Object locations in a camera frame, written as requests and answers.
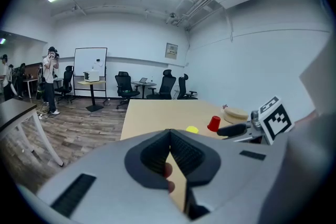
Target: table top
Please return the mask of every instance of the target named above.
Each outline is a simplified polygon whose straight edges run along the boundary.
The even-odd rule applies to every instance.
[[[34,78],[34,79],[24,79],[23,81],[24,82],[31,82],[31,81],[35,81],[35,80],[38,80],[37,78]]]
[[[144,86],[155,86],[156,85],[156,83],[153,83],[153,82],[140,82],[140,81],[132,81],[131,82],[132,84],[134,84],[134,85],[144,85]]]
[[[82,85],[94,85],[94,84],[106,83],[106,81],[100,80],[100,81],[89,82],[89,81],[83,80],[83,81],[77,81],[77,83],[82,84]]]
[[[223,139],[222,136],[207,128],[212,116],[221,118],[219,127],[231,125],[223,119],[220,107],[202,100],[131,99],[127,108],[121,139],[164,129],[185,130],[191,125],[198,128],[200,135]],[[175,190],[171,193],[171,197],[183,211],[186,179],[171,154],[169,154],[167,162],[173,166],[173,173],[169,180],[175,183]]]
[[[35,104],[10,99],[0,104],[0,132],[12,122],[36,108]]]

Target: black office chair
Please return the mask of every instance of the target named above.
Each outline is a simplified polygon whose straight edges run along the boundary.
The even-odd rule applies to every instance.
[[[163,71],[163,78],[159,94],[154,94],[156,88],[148,88],[152,90],[152,94],[147,95],[147,99],[161,99],[161,100],[171,100],[171,91],[174,86],[176,78],[172,76],[172,70],[166,69]]]
[[[62,94],[62,96],[57,99],[57,103],[59,103],[59,101],[62,99],[66,99],[68,103],[69,102],[72,103],[72,101],[69,101],[69,95],[67,95],[69,92],[72,91],[72,85],[71,85],[72,74],[73,74],[72,66],[67,66],[65,68],[63,76],[63,86],[55,89],[55,92],[60,92]]]
[[[179,86],[180,86],[180,93],[177,97],[178,100],[191,100],[191,99],[197,99],[196,97],[193,97],[194,91],[189,91],[190,93],[186,93],[185,89],[185,81],[188,80],[188,75],[184,74],[184,77],[179,77]]]
[[[131,85],[131,77],[128,75],[127,72],[119,71],[118,75],[115,76],[115,78],[118,84],[118,96],[125,98],[125,100],[121,101],[120,104],[117,105],[116,109],[119,109],[120,106],[128,104],[131,97],[139,95],[140,92],[133,91]]]

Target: white sneakers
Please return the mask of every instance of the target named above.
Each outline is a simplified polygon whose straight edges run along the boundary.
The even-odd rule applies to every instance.
[[[59,111],[56,109],[54,112],[52,112],[52,115],[58,115]]]

